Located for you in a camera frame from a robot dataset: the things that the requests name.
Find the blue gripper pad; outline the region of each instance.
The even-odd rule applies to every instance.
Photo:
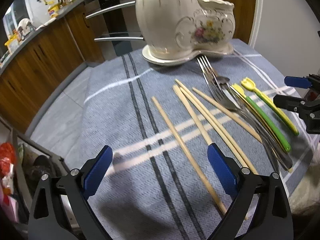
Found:
[[[289,87],[305,89],[312,87],[312,83],[308,80],[308,78],[287,76],[284,78],[284,83]]]
[[[97,192],[97,189],[112,162],[112,158],[113,154],[111,147],[105,146],[94,159],[95,163],[92,165],[91,170],[83,181],[83,196],[86,200]]]
[[[221,152],[221,150],[215,143],[212,143],[208,146],[207,154],[208,160],[214,172],[217,174],[224,191],[232,198],[235,198],[238,194],[237,179],[225,161],[225,159],[228,157],[225,157],[225,155]]]

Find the floral pattern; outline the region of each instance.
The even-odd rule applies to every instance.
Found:
[[[212,20],[207,20],[205,24],[200,21],[200,27],[196,28],[193,33],[190,32],[190,34],[192,34],[192,38],[198,43],[212,42],[215,44],[223,40],[226,36],[221,27],[214,26]]]

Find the wooden chopstick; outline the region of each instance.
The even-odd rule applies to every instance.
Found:
[[[204,140],[206,141],[206,143],[208,145],[212,144],[213,141],[211,140],[208,132],[203,127],[203,125],[200,122],[198,116],[196,115],[195,111],[193,111],[191,105],[189,104],[189,102],[186,99],[186,97],[184,96],[184,94],[181,92],[180,88],[177,85],[174,85],[172,88],[173,88],[174,92],[177,94],[177,96],[179,97],[179,99],[181,100],[181,102],[183,103],[183,105],[186,107],[186,109],[189,112],[189,114],[191,115],[191,118],[193,119],[193,121],[195,122],[196,126],[200,130],[200,133],[202,134],[202,136],[203,136]]]
[[[189,101],[198,109],[198,111],[204,116],[204,118],[209,122],[209,124],[216,130],[220,135],[222,140],[230,148],[234,156],[237,158],[239,163],[243,167],[249,168],[254,174],[258,174],[255,167],[252,165],[251,161],[236,143],[236,141],[231,137],[228,131],[219,123],[219,121],[210,113],[210,111],[200,102],[198,98],[195,97],[191,91],[185,87],[179,80],[175,80],[180,86],[182,93],[189,99]]]
[[[216,205],[219,207],[219,209],[221,210],[221,212],[223,214],[225,214],[227,212],[226,207],[224,206],[224,204],[222,203],[221,199],[219,198],[218,194],[215,192],[215,190],[213,189],[212,185],[210,184],[210,182],[208,181],[207,177],[205,176],[205,174],[202,172],[200,166],[198,165],[198,163],[196,162],[196,160],[194,159],[194,157],[192,156],[192,154],[190,153],[189,149],[187,148],[186,144],[184,143],[184,141],[182,140],[181,136],[178,134],[177,130],[175,129],[174,125],[172,124],[172,122],[170,121],[170,119],[168,118],[168,116],[166,115],[166,113],[164,112],[164,110],[162,109],[161,105],[159,104],[158,100],[155,97],[151,98],[153,103],[155,104],[155,106],[158,108],[161,116],[163,117],[164,121],[166,122],[166,124],[168,125],[170,131],[172,132],[172,134],[174,135],[174,137],[176,138],[176,140],[178,141],[180,147],[182,148],[184,154],[186,155],[186,157],[188,158],[188,160],[190,161],[191,165],[193,166],[193,168],[195,169],[196,173],[198,174],[198,176],[200,177],[202,183],[204,184],[204,186],[206,187],[206,189],[208,190],[209,194],[211,195],[213,201],[216,203]]]
[[[213,98],[209,97],[205,93],[201,92],[200,90],[196,88],[192,88],[194,92],[196,92],[198,95],[200,95],[202,98],[207,100],[209,103],[213,104],[216,108],[218,108],[221,112],[223,112],[225,115],[229,116],[232,120],[234,120],[237,124],[242,126],[248,133],[250,133],[253,137],[255,137],[260,143],[262,143],[262,140],[258,133],[251,128],[249,125],[247,125],[245,122],[243,122],[239,117],[237,117],[234,113],[230,112],[228,109],[220,105],[217,101],[215,101]]]

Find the striped cloth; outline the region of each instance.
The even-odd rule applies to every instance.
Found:
[[[209,59],[220,75],[228,76],[232,83],[250,77],[270,97],[276,92],[298,96],[260,54],[240,40],[233,40],[232,45],[234,54]],[[66,161],[70,168],[80,168],[105,144],[112,147],[113,164],[96,195],[89,198],[89,204],[113,239],[206,239],[221,221],[211,196],[153,106],[152,96],[157,97],[225,206],[232,202],[207,160],[204,139],[172,90],[175,78],[188,88],[194,86],[210,94],[195,60],[178,67],[157,68],[137,50],[91,71],[79,154],[68,156]],[[294,136],[257,96],[246,93],[291,143],[293,172],[289,174],[280,168],[290,195],[308,168],[319,136],[308,135],[297,114],[286,112],[300,131],[299,136]],[[240,145],[259,174],[269,175],[272,167],[262,145],[208,102],[200,100]],[[223,153],[233,157],[207,121],[201,115],[199,118]],[[250,216],[256,203],[254,198]],[[249,223],[250,220],[243,223],[239,234],[246,231]]]

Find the yellow plastic spoon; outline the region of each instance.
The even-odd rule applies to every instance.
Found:
[[[263,92],[256,88],[256,84],[248,77],[244,78],[241,81],[241,85],[243,85],[247,90],[254,92],[258,97],[260,97],[280,118],[281,120],[292,130],[294,135],[299,135],[298,129],[291,122],[289,117],[286,114],[276,107],[273,101]]]

